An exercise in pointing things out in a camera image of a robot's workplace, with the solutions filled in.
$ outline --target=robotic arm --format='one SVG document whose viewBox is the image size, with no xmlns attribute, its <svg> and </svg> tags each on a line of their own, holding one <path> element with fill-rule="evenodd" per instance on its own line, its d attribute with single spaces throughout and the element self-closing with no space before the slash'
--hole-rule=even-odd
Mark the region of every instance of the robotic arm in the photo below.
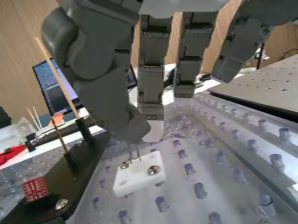
<svg viewBox="0 0 298 224">
<path fill-rule="evenodd" d="M 45 46 L 97 124 L 119 140 L 137 142 L 155 131 L 162 135 L 163 57 L 172 13 L 183 12 L 174 96 L 191 98 L 216 13 L 227 1 L 63 0 L 45 18 Z M 212 78 L 231 81 L 243 62 L 267 39 L 272 26 L 294 20 L 296 9 L 295 0 L 243 1 L 230 24 Z M 125 74 L 138 14 L 137 109 L 129 104 Z"/>
<path fill-rule="evenodd" d="M 137 142 L 150 126 L 129 104 L 126 72 L 141 3 L 66 0 L 43 20 L 42 41 L 97 124 Z"/>
</svg>

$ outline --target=white block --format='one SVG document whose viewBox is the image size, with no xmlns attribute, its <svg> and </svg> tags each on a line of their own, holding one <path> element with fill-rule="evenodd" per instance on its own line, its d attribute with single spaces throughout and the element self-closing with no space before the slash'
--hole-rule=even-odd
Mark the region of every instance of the white block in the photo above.
<svg viewBox="0 0 298 224">
<path fill-rule="evenodd" d="M 151 166 L 159 167 L 159 172 L 154 175 L 147 174 Z M 133 192 L 163 182 L 166 179 L 165 167 L 161 153 L 154 151 L 133 160 L 126 169 L 118 167 L 113 191 L 117 197 L 122 197 Z"/>
</svg>

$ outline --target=monitor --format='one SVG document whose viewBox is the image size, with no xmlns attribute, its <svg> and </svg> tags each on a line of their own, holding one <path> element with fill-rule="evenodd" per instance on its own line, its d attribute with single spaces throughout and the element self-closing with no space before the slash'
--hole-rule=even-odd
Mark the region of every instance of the monitor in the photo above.
<svg viewBox="0 0 298 224">
<path fill-rule="evenodd" d="M 67 91 L 67 94 L 70 96 L 70 99 L 73 101 L 73 104 L 74 104 L 75 108 L 78 109 L 82 107 L 78 96 L 77 96 L 70 84 L 67 83 L 67 80 L 57 66 L 54 59 L 50 59 L 50 61 L 53 63 L 53 67 L 58 73 L 59 79 L 62 80 L 62 83 L 63 83 L 65 89 Z M 58 86 L 58 83 L 55 81 L 55 78 L 53 76 L 53 73 L 50 71 L 46 61 L 43 61 L 39 64 L 37 64 L 35 66 L 33 66 L 33 71 L 34 71 L 34 75 L 35 75 L 35 78 L 37 78 L 37 81 L 39 84 L 41 93 L 42 93 L 42 96 L 45 99 L 45 103 L 46 103 L 50 115 L 69 113 L 71 110 L 67 105 L 67 101 L 63 97 L 62 90 Z M 133 71 L 133 67 L 130 66 L 129 71 L 127 71 L 127 89 L 131 89 L 135 86 L 137 86 L 137 78 L 135 78 L 135 74 Z"/>
</svg>

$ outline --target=wire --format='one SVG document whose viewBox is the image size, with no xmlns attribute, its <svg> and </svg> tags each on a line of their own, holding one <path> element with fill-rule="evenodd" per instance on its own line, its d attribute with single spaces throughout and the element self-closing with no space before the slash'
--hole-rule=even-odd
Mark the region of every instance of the wire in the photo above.
<svg viewBox="0 0 298 224">
<path fill-rule="evenodd" d="M 280 60 L 286 59 L 286 58 L 287 58 L 287 57 L 286 57 L 286 54 L 290 54 L 290 53 L 291 53 L 291 51 L 298 51 L 298 49 L 295 49 L 295 48 L 294 48 L 294 49 L 291 49 L 291 50 L 286 51 L 286 53 L 283 53 L 283 55 L 282 55 L 282 57 L 279 58 L 279 60 L 278 60 L 278 61 L 280 61 Z"/>
</svg>

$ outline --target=red box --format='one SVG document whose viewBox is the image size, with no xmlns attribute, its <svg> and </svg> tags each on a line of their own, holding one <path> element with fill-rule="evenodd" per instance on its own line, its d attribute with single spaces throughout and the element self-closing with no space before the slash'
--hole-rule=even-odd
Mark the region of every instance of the red box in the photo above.
<svg viewBox="0 0 298 224">
<path fill-rule="evenodd" d="M 25 194 L 26 202 L 35 201 L 49 194 L 43 177 L 38 177 L 21 184 L 21 188 Z"/>
</svg>

